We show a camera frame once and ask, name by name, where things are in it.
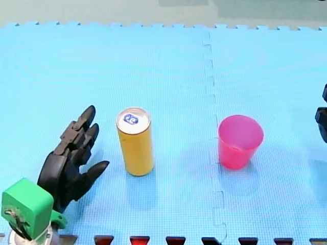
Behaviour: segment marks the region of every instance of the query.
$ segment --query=can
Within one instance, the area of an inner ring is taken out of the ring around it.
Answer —
[[[116,127],[124,157],[125,169],[143,176],[153,169],[151,117],[140,107],[130,107],[118,114]]]

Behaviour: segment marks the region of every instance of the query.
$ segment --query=pink cup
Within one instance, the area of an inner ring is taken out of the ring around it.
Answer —
[[[233,115],[225,118],[218,128],[219,162],[237,170],[245,167],[264,139],[261,126],[252,118]]]

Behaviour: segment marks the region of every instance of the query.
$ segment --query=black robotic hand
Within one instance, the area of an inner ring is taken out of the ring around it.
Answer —
[[[327,84],[323,90],[322,97],[327,102]],[[321,137],[323,141],[327,143],[327,107],[319,107],[315,118],[319,126]]]
[[[81,174],[79,167],[85,165],[91,156],[91,149],[99,133],[98,124],[90,127],[96,109],[88,107],[72,121],[63,134],[61,142],[47,156],[37,184],[54,198],[54,210],[63,213],[68,204],[77,201],[92,187],[95,180],[108,166],[102,161]]]

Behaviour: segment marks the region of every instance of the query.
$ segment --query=table surface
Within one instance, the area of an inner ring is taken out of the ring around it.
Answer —
[[[35,24],[0,29],[2,189],[36,181],[67,124],[95,105],[100,135],[84,170],[111,162],[65,212],[61,232],[167,236],[227,245],[326,238],[327,156],[314,115],[324,106],[327,30],[266,26]],[[154,171],[126,173],[115,128],[130,106],[151,113]],[[221,167],[217,126],[232,114],[255,118],[265,140],[241,171]],[[1,219],[0,232],[9,226]]]
[[[11,0],[0,1],[0,26],[9,22],[55,20],[317,28],[327,26],[326,12],[327,1],[319,0]]]

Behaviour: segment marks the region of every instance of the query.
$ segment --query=green motor housing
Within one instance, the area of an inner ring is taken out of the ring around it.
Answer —
[[[37,238],[49,225],[54,199],[40,186],[23,178],[2,193],[1,216],[17,228],[19,217],[27,234]]]

